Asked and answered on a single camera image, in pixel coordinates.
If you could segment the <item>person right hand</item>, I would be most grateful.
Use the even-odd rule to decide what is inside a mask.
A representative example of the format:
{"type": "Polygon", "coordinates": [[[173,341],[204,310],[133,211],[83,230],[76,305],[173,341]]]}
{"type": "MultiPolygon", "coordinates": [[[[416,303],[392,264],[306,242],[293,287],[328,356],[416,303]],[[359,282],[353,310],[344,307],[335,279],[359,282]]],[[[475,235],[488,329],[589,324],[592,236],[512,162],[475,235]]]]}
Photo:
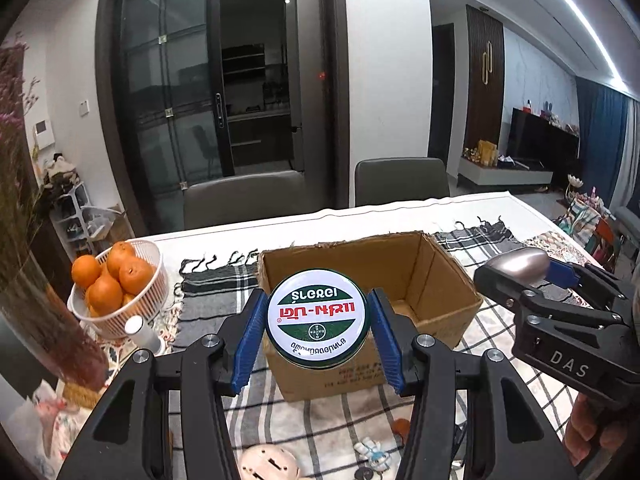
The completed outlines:
{"type": "Polygon", "coordinates": [[[564,448],[573,466],[578,466],[588,457],[591,452],[590,442],[596,434],[600,434],[600,447],[615,453],[626,441],[628,430],[620,422],[612,422],[600,430],[589,399],[579,393],[563,439],[564,448]]]}

